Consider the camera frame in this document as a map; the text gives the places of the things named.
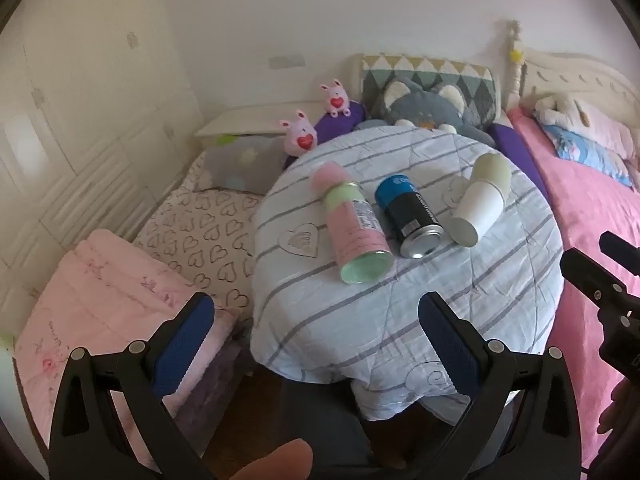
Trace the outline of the right hand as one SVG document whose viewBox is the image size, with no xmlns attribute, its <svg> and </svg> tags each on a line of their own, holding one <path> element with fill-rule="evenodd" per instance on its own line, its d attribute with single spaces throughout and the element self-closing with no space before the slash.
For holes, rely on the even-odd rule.
<svg viewBox="0 0 640 480">
<path fill-rule="evenodd" d="M 623 379 L 599 419 L 599 434 L 608 437 L 591 465 L 595 479 L 639 478 L 639 387 Z"/>
</svg>

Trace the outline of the left hand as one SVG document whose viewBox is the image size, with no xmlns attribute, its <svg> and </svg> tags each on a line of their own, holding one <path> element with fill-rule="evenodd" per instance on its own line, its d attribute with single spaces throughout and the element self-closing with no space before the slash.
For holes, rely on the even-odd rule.
<svg viewBox="0 0 640 480">
<path fill-rule="evenodd" d="M 314 453 L 309 444 L 296 439 L 246 465 L 231 480 L 306 480 L 313 460 Z"/>
</svg>

